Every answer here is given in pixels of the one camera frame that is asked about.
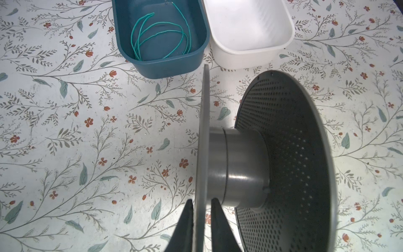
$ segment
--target red flower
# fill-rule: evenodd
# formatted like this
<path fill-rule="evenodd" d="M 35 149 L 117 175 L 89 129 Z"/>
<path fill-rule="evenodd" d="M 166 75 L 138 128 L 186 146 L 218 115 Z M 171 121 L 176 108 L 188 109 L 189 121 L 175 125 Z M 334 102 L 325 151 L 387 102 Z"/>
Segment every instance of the red flower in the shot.
<path fill-rule="evenodd" d="M 350 237 L 347 234 L 344 233 L 342 238 L 343 238 L 343 241 L 349 242 Z"/>
<path fill-rule="evenodd" d="M 114 77 L 115 75 L 117 75 L 118 73 L 115 71 L 115 70 L 112 70 L 110 73 L 109 73 L 109 76 L 110 77 Z"/>
<path fill-rule="evenodd" d="M 188 166 L 189 163 L 187 162 L 187 159 L 181 159 L 181 162 L 179 163 L 179 167 L 183 167 L 186 168 L 186 166 Z"/>
<path fill-rule="evenodd" d="M 58 194 L 56 193 L 56 191 L 53 191 L 53 193 L 49 195 L 49 197 L 51 197 L 52 200 L 54 200 L 54 198 L 57 196 L 58 196 Z"/>
<path fill-rule="evenodd" d="M 368 78 L 368 76 L 367 76 L 366 73 L 361 73 L 360 76 L 361 76 L 363 79 L 367 79 L 367 78 Z"/>
<path fill-rule="evenodd" d="M 206 214 L 206 224 L 211 225 L 211 215 L 210 214 Z"/>
<path fill-rule="evenodd" d="M 107 160 L 104 160 L 104 158 L 101 158 L 101 161 L 98 162 L 99 165 L 105 166 Z"/>
<path fill-rule="evenodd" d="M 356 202 L 356 203 L 354 204 L 354 206 L 355 206 L 355 208 L 357 209 L 357 211 L 360 211 L 360 210 L 361 210 L 361 206 L 359 205 L 358 202 Z"/>
<path fill-rule="evenodd" d="M 88 50 L 85 54 L 87 57 L 91 57 L 94 54 L 94 52 Z"/>
<path fill-rule="evenodd" d="M 134 184 L 134 183 L 135 183 L 135 180 L 137 179 L 137 177 L 134 177 L 134 178 L 133 178 L 132 175 L 130 175 L 129 178 L 130 178 L 130 179 L 129 179 L 129 184 L 130 184 L 130 183 Z"/>
<path fill-rule="evenodd" d="M 12 136 L 12 137 L 10 138 L 10 141 L 11 141 L 12 143 L 17 143 L 18 140 L 20 140 L 20 137 L 17 137 L 17 135 L 14 135 L 14 136 Z"/>
<path fill-rule="evenodd" d="M 161 173 L 162 176 L 163 176 L 163 177 L 169 176 L 169 175 L 168 175 L 168 171 L 169 171 L 169 169 L 166 169 L 166 170 L 164 169 L 164 170 L 162 171 L 162 173 Z"/>
<path fill-rule="evenodd" d="M 85 121 L 84 121 L 84 123 L 86 123 L 86 126 L 87 126 L 87 128 L 90 126 L 90 125 L 93 125 L 93 122 L 94 121 L 94 119 L 92 119 L 91 117 L 88 117 Z"/>

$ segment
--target blue-green leaf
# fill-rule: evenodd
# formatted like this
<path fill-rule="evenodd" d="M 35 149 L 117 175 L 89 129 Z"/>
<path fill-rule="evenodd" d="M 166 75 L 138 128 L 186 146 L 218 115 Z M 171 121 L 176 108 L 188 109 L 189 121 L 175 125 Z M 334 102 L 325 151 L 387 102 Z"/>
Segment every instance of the blue-green leaf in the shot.
<path fill-rule="evenodd" d="M 138 101 L 137 103 L 142 103 L 142 102 L 144 102 L 146 99 L 147 99 L 147 97 L 149 96 L 150 94 L 148 94 L 146 97 L 143 97 L 140 101 Z"/>
<path fill-rule="evenodd" d="M 47 85 L 47 86 L 50 87 L 50 85 L 49 85 L 46 81 L 44 81 L 44 80 L 41 80 L 41 79 L 33 79 L 33 81 L 34 81 L 34 82 L 37 82 L 37 83 L 39 83 L 39 84 L 41 84 L 41 85 Z"/>
<path fill-rule="evenodd" d="M 67 95 L 67 83 L 65 81 L 59 80 L 60 81 L 60 94 L 63 96 L 63 98 L 66 98 Z"/>
<path fill-rule="evenodd" d="M 88 7 L 82 8 L 80 12 L 86 11 L 86 10 L 90 9 L 91 7 L 92 7 L 92 6 L 88 6 Z"/>
<path fill-rule="evenodd" d="M 110 63 L 112 63 L 113 61 L 105 61 L 103 63 L 101 63 L 101 67 L 106 67 L 107 65 L 109 65 Z"/>
<path fill-rule="evenodd" d="M 108 241 L 101 243 L 101 244 L 95 244 L 94 246 L 90 247 L 87 252 L 100 252 L 106 245 Z"/>
<path fill-rule="evenodd" d="M 382 192 L 382 197 L 386 197 L 390 190 L 394 189 L 394 187 L 386 187 L 385 190 Z"/>
<path fill-rule="evenodd" d="M 158 220 L 160 218 L 160 213 L 161 213 L 161 199 L 160 201 L 155 205 L 154 209 L 151 212 L 151 219 L 153 220 Z"/>
<path fill-rule="evenodd" d="M 8 78 L 8 75 L 6 73 L 0 73 L 0 81 L 3 81 Z"/>
<path fill-rule="evenodd" d="M 77 27 L 81 32 L 83 31 L 83 22 L 81 20 L 77 22 Z"/>
<path fill-rule="evenodd" d="M 97 34 L 97 32 L 98 32 L 98 29 L 96 29 L 95 31 L 91 32 L 91 33 L 88 35 L 88 38 L 89 38 L 89 39 L 93 38 L 93 37 Z"/>
<path fill-rule="evenodd" d="M 18 203 L 18 205 L 16 205 L 15 207 L 13 207 L 8 213 L 7 215 L 4 217 L 4 220 L 7 221 L 7 224 L 11 224 L 15 221 L 15 219 L 17 219 L 18 214 L 21 211 L 21 207 L 23 206 L 23 202 L 20 201 L 20 203 Z"/>
<path fill-rule="evenodd" d="M 175 106 L 174 106 L 174 104 L 173 104 L 172 101 L 166 100 L 165 102 L 166 102 L 171 108 L 175 108 Z"/>
<path fill-rule="evenodd" d="M 104 177 L 102 177 L 102 178 L 100 178 L 100 181 L 104 181 L 104 180 L 110 180 L 110 179 L 113 179 L 113 178 L 117 178 L 118 176 L 104 176 Z"/>
<path fill-rule="evenodd" d="M 80 182 L 79 182 L 79 184 L 80 185 L 85 185 L 85 183 L 87 183 L 87 178 L 88 178 L 87 167 L 83 163 L 83 170 L 81 171 L 81 174 L 80 174 Z"/>
<path fill-rule="evenodd" d="M 218 116 L 218 121 L 221 121 L 224 119 L 226 116 L 228 116 L 231 113 L 231 110 L 229 110 L 227 107 L 223 107 L 220 111 L 220 115 Z"/>
<path fill-rule="evenodd" d="M 334 37 L 334 36 L 335 36 L 334 28 L 330 29 L 329 36 L 330 36 L 330 37 Z"/>
<path fill-rule="evenodd" d="M 171 236 L 167 234 L 160 235 L 160 238 L 169 242 L 171 240 Z"/>
<path fill-rule="evenodd" d="M 377 108 L 378 108 L 379 117 L 380 117 L 381 121 L 382 121 L 382 122 L 386 122 L 387 119 L 386 119 L 386 116 L 385 116 L 385 114 L 383 113 L 382 109 L 380 109 L 378 106 L 377 106 Z"/>
<path fill-rule="evenodd" d="M 132 216 L 133 216 L 133 210 L 132 210 L 132 206 L 130 206 L 130 210 L 129 210 L 129 212 L 127 213 L 127 216 L 126 216 L 126 218 L 125 218 L 125 220 L 124 220 L 123 222 L 124 222 L 125 224 L 129 224 L 130 221 L 131 221 Z"/>
<path fill-rule="evenodd" d="M 18 12 L 18 9 L 15 8 L 12 12 L 10 12 L 9 14 L 7 14 L 7 16 L 14 15 L 14 14 L 17 13 L 17 12 Z"/>
<path fill-rule="evenodd" d="M 83 67 L 84 60 L 80 60 L 80 62 L 77 63 L 77 65 L 73 68 L 73 72 L 78 72 L 81 70 Z"/>
<path fill-rule="evenodd" d="M 388 150 L 391 150 L 391 151 L 396 152 L 397 154 L 403 155 L 403 153 L 402 153 L 400 150 L 395 149 L 395 148 L 393 148 L 393 147 L 389 147 Z"/>
<path fill-rule="evenodd" d="M 158 83 L 155 86 L 155 92 L 157 93 L 157 96 L 161 94 L 161 86 Z"/>
<path fill-rule="evenodd" d="M 73 228 L 81 231 L 84 233 L 83 228 L 80 226 L 80 224 L 76 223 L 75 221 L 66 221 L 65 222 L 66 225 L 72 226 Z"/>
<path fill-rule="evenodd" d="M 346 136 L 343 137 L 343 140 L 341 140 L 341 147 L 346 149 L 350 148 L 350 137 L 348 133 L 346 133 Z"/>
<path fill-rule="evenodd" d="M 314 44 L 311 44 L 311 43 L 308 43 L 308 42 L 305 42 L 304 44 L 305 44 L 305 45 L 308 45 L 308 46 L 312 46 L 312 47 L 319 48 L 319 47 L 315 46 Z"/>
<path fill-rule="evenodd" d="M 333 47 L 331 45 L 327 45 L 328 47 L 328 52 L 330 53 L 330 55 L 332 55 L 333 57 L 336 57 L 336 54 L 333 51 Z"/>
<path fill-rule="evenodd" d="M 160 147 L 158 150 L 163 150 L 163 149 L 165 149 L 166 147 L 168 147 L 169 143 L 170 143 L 169 139 L 168 139 L 168 138 L 165 138 L 165 139 L 164 139 L 164 143 L 161 145 L 161 147 Z"/>

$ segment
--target perforated metal disc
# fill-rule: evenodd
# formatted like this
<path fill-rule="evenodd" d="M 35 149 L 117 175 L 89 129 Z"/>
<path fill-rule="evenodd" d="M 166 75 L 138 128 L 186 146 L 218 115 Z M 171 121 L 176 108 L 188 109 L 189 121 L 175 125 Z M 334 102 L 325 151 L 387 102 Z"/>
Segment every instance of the perforated metal disc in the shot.
<path fill-rule="evenodd" d="M 236 208 L 247 252 L 332 252 L 337 194 L 329 144 L 319 114 L 288 74 L 267 71 L 243 96 L 237 129 L 256 129 L 270 160 L 263 209 Z"/>

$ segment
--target floral tablecloth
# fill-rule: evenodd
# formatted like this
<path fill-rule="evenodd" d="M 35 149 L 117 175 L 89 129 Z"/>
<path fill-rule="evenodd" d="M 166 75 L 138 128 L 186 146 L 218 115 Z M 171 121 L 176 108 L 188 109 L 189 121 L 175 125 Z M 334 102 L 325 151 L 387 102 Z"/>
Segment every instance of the floral tablecloth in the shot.
<path fill-rule="evenodd" d="M 296 35 L 270 64 L 228 70 L 206 49 L 211 125 L 234 125 L 259 73 L 295 76 L 332 148 L 335 251 L 401 251 L 403 15 L 392 0 L 284 1 Z M 202 68 L 142 77 L 107 0 L 0 7 L 1 251 L 163 251 L 195 194 Z"/>

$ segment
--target teal cord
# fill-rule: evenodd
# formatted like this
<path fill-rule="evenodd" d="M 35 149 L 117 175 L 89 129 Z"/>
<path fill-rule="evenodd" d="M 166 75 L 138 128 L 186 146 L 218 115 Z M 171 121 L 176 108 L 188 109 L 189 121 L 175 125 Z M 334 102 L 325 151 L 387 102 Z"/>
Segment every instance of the teal cord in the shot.
<path fill-rule="evenodd" d="M 179 41 L 179 43 L 177 44 L 177 46 L 176 46 L 170 53 L 168 53 L 166 56 L 164 56 L 163 58 L 169 57 L 176 49 L 178 49 L 178 47 L 181 45 L 181 43 L 182 43 L 182 41 L 183 41 L 183 37 L 186 38 L 186 47 L 185 47 L 185 50 L 182 52 L 182 54 L 187 54 L 187 53 L 190 52 L 191 45 L 192 45 L 192 36 L 191 36 L 191 33 L 190 33 L 189 24 L 187 23 L 186 18 L 183 16 L 181 10 L 179 10 L 179 8 L 176 6 L 176 4 L 175 4 L 175 3 L 172 3 L 172 4 L 173 4 L 174 7 L 178 10 L 178 12 L 179 12 L 180 15 L 182 16 L 182 18 L 185 20 L 185 23 L 186 23 L 186 26 L 187 26 L 187 29 L 188 29 L 188 32 L 189 32 L 189 38 L 188 38 L 188 36 L 186 35 L 186 33 L 184 33 L 183 28 L 182 28 L 180 25 L 175 24 L 175 23 L 171 23 L 171 22 L 156 22 L 156 23 L 153 23 L 152 25 L 150 25 L 149 27 L 147 27 L 147 28 L 145 28 L 145 29 L 143 30 L 143 26 L 145 25 L 145 23 L 147 22 L 147 20 L 150 19 L 151 17 L 153 17 L 153 16 L 155 15 L 154 12 L 148 13 L 148 14 L 142 16 L 141 18 L 139 18 L 139 19 L 137 20 L 137 22 L 134 24 L 134 27 L 133 27 L 133 29 L 132 29 L 132 31 L 131 31 L 130 43 L 131 43 L 131 47 L 132 47 L 132 49 L 133 49 L 133 51 L 134 51 L 135 59 L 136 59 L 136 60 L 139 60 L 139 61 L 142 61 L 142 60 L 143 60 L 143 59 L 141 58 L 140 46 L 141 46 L 142 44 L 144 44 L 144 42 L 150 40 L 150 39 L 153 38 L 153 37 L 156 37 L 157 35 L 160 35 L 160 34 L 163 34 L 163 33 L 167 33 L 167 32 L 177 32 L 177 33 L 181 33 L 181 34 L 182 34 L 182 38 L 181 38 L 181 40 Z M 137 25 L 139 24 L 139 22 L 140 22 L 141 20 L 143 20 L 143 19 L 144 19 L 144 21 L 143 21 L 143 23 L 142 23 L 141 26 L 140 26 L 139 35 L 138 35 L 138 37 L 137 37 L 137 39 L 136 39 L 136 41 L 135 41 L 135 43 L 134 43 L 134 45 L 133 45 L 134 30 L 135 30 L 135 28 L 137 27 Z M 150 29 L 151 27 L 153 27 L 153 26 L 155 26 L 155 25 L 159 25 L 159 24 L 175 25 L 175 26 L 178 26 L 178 27 L 181 29 L 181 31 L 178 31 L 178 30 L 165 30 L 165 31 L 160 31 L 160 32 L 157 32 L 156 34 L 154 34 L 154 35 L 152 35 L 152 36 L 149 36 L 148 38 L 146 38 L 145 40 L 143 40 L 143 41 L 140 42 L 140 37 L 141 37 L 148 29 Z"/>

